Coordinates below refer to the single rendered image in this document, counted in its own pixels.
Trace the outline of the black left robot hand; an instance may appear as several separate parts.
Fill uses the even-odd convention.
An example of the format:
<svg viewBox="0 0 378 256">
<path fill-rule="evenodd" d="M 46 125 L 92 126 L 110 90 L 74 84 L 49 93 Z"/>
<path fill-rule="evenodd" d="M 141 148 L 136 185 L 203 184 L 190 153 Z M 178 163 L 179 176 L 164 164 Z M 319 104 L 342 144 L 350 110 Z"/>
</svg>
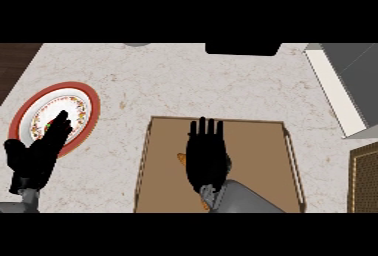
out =
<svg viewBox="0 0 378 256">
<path fill-rule="evenodd" d="M 14 170 L 9 188 L 12 194 L 18 194 L 24 189 L 40 191 L 45 188 L 71 131 L 68 112 L 63 110 L 43 138 L 30 146 L 26 146 L 18 139 L 5 141 L 8 166 Z"/>
</svg>

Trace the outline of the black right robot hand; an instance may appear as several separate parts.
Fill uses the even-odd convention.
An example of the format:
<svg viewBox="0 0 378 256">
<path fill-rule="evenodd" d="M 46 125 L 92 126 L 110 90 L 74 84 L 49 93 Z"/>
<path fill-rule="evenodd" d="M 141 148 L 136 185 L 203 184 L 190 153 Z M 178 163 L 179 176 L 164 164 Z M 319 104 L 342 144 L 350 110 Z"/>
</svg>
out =
<svg viewBox="0 0 378 256">
<path fill-rule="evenodd" d="M 226 181 L 228 153 L 223 139 L 223 122 L 200 118 L 191 122 L 187 144 L 187 175 L 195 192 L 212 185 L 221 191 Z"/>
</svg>

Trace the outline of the brown wooden tray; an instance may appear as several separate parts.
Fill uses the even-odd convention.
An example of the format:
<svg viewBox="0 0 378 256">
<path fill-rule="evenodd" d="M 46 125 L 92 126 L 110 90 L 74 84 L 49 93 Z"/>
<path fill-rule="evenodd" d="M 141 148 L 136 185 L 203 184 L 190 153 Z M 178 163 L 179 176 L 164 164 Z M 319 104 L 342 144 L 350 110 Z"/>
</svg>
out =
<svg viewBox="0 0 378 256">
<path fill-rule="evenodd" d="M 135 193 L 138 213 L 203 213 L 200 195 L 179 156 L 187 153 L 191 118 L 153 117 Z M 228 178 L 241 182 L 284 211 L 306 211 L 291 135 L 281 122 L 226 120 Z"/>
</svg>

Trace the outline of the red-rimmed floral plate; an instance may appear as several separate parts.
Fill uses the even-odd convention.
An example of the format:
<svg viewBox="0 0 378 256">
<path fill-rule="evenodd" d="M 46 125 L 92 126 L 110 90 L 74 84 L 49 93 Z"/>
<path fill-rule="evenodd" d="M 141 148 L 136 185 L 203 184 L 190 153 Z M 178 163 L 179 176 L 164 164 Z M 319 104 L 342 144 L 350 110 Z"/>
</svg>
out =
<svg viewBox="0 0 378 256">
<path fill-rule="evenodd" d="M 42 139 L 46 124 L 61 111 L 68 112 L 73 131 L 60 156 L 66 156 L 85 142 L 101 116 L 101 99 L 95 89 L 82 82 L 63 82 L 46 87 L 20 108 L 8 132 L 9 139 L 18 139 L 30 146 Z"/>
</svg>

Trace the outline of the dark wicker basket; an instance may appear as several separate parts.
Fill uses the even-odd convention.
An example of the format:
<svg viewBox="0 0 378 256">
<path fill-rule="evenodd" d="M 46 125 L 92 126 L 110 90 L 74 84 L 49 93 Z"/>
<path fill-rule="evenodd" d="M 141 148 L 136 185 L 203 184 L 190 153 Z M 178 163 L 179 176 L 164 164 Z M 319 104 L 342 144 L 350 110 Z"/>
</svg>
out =
<svg viewBox="0 0 378 256">
<path fill-rule="evenodd" d="M 378 213 L 378 142 L 350 151 L 349 213 Z"/>
</svg>

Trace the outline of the black appliance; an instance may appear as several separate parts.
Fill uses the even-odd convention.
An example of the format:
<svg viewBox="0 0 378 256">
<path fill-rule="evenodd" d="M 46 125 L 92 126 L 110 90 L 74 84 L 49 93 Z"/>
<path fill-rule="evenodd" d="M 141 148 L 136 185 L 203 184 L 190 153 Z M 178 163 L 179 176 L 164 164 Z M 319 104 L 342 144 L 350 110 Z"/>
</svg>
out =
<svg viewBox="0 0 378 256">
<path fill-rule="evenodd" d="M 274 56 L 281 43 L 207 43 L 206 52 L 221 55 Z"/>
</svg>

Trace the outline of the grey and white cabinet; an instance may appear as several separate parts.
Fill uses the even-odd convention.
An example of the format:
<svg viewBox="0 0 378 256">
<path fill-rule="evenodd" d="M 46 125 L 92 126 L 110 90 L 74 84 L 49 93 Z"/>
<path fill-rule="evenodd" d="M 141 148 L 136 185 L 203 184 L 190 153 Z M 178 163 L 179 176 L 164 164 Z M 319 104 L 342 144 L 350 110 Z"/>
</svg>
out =
<svg viewBox="0 0 378 256">
<path fill-rule="evenodd" d="M 311 43 L 305 54 L 345 138 L 378 138 L 378 43 Z"/>
</svg>

